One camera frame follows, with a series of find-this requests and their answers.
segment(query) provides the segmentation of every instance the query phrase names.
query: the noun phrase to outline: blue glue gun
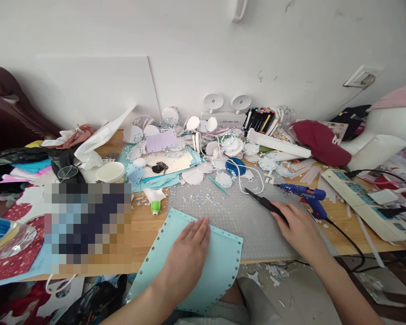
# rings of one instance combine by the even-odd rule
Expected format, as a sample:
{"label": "blue glue gun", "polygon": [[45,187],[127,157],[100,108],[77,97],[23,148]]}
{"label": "blue glue gun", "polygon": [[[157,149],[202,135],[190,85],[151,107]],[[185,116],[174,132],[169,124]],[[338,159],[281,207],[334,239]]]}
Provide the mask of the blue glue gun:
{"label": "blue glue gun", "polygon": [[293,184],[275,184],[282,190],[293,193],[301,197],[301,202],[307,203],[313,209],[312,216],[316,219],[326,219],[328,215],[320,204],[319,201],[323,201],[326,198],[326,192],[323,190],[315,189],[311,190],[309,187],[293,185]]}

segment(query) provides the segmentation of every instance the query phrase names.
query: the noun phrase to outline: power strip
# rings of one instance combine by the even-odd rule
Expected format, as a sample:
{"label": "power strip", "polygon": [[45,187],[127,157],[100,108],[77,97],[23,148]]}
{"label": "power strip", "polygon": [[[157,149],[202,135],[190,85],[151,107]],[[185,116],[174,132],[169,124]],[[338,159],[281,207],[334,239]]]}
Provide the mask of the power strip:
{"label": "power strip", "polygon": [[328,169],[321,175],[352,209],[385,241],[406,241],[406,222],[398,216],[387,218],[378,209],[387,209],[368,196],[368,190],[350,180],[341,169]]}

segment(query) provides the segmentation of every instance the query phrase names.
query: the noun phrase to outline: red cap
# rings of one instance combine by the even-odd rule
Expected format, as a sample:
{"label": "red cap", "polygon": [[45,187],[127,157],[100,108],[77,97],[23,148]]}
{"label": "red cap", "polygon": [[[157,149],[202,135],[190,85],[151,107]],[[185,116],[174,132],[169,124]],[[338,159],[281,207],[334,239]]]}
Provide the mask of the red cap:
{"label": "red cap", "polygon": [[310,146],[311,154],[330,166],[344,166],[352,155],[337,144],[337,136],[326,125],[317,121],[299,121],[292,124],[298,140]]}

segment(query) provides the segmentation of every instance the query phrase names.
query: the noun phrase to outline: purple paper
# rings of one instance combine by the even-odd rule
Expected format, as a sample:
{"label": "purple paper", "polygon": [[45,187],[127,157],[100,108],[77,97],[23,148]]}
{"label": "purple paper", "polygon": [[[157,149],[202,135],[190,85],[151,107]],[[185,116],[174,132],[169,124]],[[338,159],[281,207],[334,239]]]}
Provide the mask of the purple paper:
{"label": "purple paper", "polygon": [[146,141],[147,152],[149,153],[175,147],[177,146],[176,131],[171,129],[157,135],[147,135]]}

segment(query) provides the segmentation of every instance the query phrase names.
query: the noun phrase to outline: desk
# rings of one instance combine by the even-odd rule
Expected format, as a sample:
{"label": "desk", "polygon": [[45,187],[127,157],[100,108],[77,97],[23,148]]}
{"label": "desk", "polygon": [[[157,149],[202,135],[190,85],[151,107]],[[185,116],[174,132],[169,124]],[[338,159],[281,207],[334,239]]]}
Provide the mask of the desk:
{"label": "desk", "polygon": [[[119,130],[116,134],[108,141],[105,145],[101,146],[100,148],[96,149],[96,151],[101,155],[101,157],[106,156],[109,153],[120,153],[123,148],[123,135],[122,131]],[[310,185],[310,188],[316,188],[318,182],[318,177],[313,181]],[[286,183],[297,184],[297,185],[304,185],[300,183],[300,177],[297,177],[293,180],[286,179]],[[374,188],[373,185],[359,180],[359,183],[363,185],[367,189]],[[168,196],[168,190],[164,189],[164,193]],[[150,247],[152,246],[153,240],[156,238],[158,234],[158,229],[161,228],[164,220],[166,218],[166,211],[167,211],[167,202],[168,197],[162,201],[162,206],[165,206],[162,213],[158,216],[152,216],[152,212],[150,206],[137,206],[136,200],[133,201],[132,206],[134,207],[132,210],[131,218],[131,226],[125,228],[125,237],[128,238],[129,244],[127,247],[129,248],[130,264],[126,266],[117,266],[115,268],[113,265],[109,267],[112,274],[119,274],[119,273],[136,273],[140,269],[141,263],[143,262],[146,254],[149,252]],[[368,245],[360,225],[356,220],[356,217],[352,210],[352,217],[349,218],[347,216],[346,205],[340,201],[336,203],[332,203],[329,200],[322,202],[322,206],[325,208],[328,216],[332,217],[332,221],[334,221],[337,226],[339,226],[345,233],[358,245],[358,247],[364,253],[371,253],[370,246]],[[323,223],[318,223],[318,226],[322,229],[323,233],[328,237],[329,241],[334,245],[335,249],[337,250],[339,255],[356,255],[358,254],[355,248],[340,234],[336,229],[333,227],[324,228]],[[390,243],[383,241],[376,235],[367,225],[367,230],[372,238],[376,249],[379,252],[385,251],[401,251],[406,250],[406,245],[399,244],[397,246],[393,246]],[[247,263],[259,263],[259,262],[269,262],[269,261],[276,261],[276,260],[242,260],[242,264]],[[99,274],[81,274],[81,276],[91,276],[91,275],[99,275]],[[60,274],[55,275],[54,279],[62,279],[66,277],[71,277],[72,274]],[[48,278],[48,275],[41,275],[38,277],[34,277],[31,279],[27,279],[27,281],[31,280],[45,280]]]}

